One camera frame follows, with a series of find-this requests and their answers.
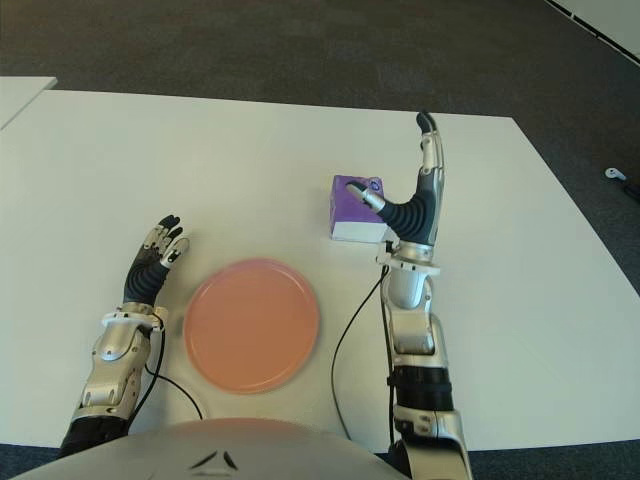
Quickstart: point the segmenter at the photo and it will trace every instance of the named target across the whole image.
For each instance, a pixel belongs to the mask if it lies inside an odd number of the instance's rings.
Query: robotic hand
[[[181,227],[175,228],[179,222],[169,215],[149,232],[127,274],[122,305],[103,318],[105,331],[93,348],[93,369],[59,457],[128,433],[137,413],[151,332],[164,330],[167,312],[155,308],[156,296],[174,262],[189,248],[186,238],[173,242],[182,233]]]
[[[396,467],[414,479],[471,478],[459,413],[453,408],[442,327],[431,313],[431,263],[438,231],[444,187],[444,157],[436,122],[423,111],[422,167],[416,192],[394,204],[351,182],[347,187],[396,233],[399,242],[386,244],[378,263],[390,273],[382,283],[382,300],[389,314],[389,343],[396,390],[394,425],[402,440],[389,449]]]

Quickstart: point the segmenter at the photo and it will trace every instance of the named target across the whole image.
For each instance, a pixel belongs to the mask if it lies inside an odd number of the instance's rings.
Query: white wall
[[[640,56],[640,0],[556,0],[609,38]]]

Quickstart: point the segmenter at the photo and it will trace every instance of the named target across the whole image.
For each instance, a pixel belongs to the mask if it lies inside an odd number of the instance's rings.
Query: white table
[[[56,81],[54,77],[0,77],[0,130]]]
[[[469,448],[637,438],[635,291],[512,119],[435,118],[447,180],[434,311]],[[59,444],[99,319],[120,301],[147,230],[170,212],[183,218],[192,249],[159,298],[172,311],[165,373],[210,417],[339,432],[331,353],[379,270],[376,246],[329,240],[331,179],[377,175],[392,200],[405,200],[418,140],[411,112],[42,93],[0,134],[0,442]],[[307,277],[321,326],[289,383],[236,396],[190,366],[181,326],[205,278],[257,256]],[[344,343],[337,384],[355,440],[374,451],[387,447],[385,370],[373,301]],[[137,430],[193,418],[179,392],[156,388]]]

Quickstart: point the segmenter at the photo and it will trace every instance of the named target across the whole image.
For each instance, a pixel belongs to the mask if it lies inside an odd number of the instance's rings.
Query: pink plate
[[[206,280],[191,299],[184,339],[191,363],[233,393],[272,390],[309,357],[318,333],[309,283],[284,263],[256,258]]]

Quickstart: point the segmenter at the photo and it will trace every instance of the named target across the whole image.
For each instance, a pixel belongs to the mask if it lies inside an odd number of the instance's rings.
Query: purple tissue box
[[[350,181],[363,183],[376,193],[383,195],[382,179],[362,178],[347,175],[333,177],[330,197],[329,223],[333,240],[378,243],[387,230],[385,223],[369,207],[347,190]]]

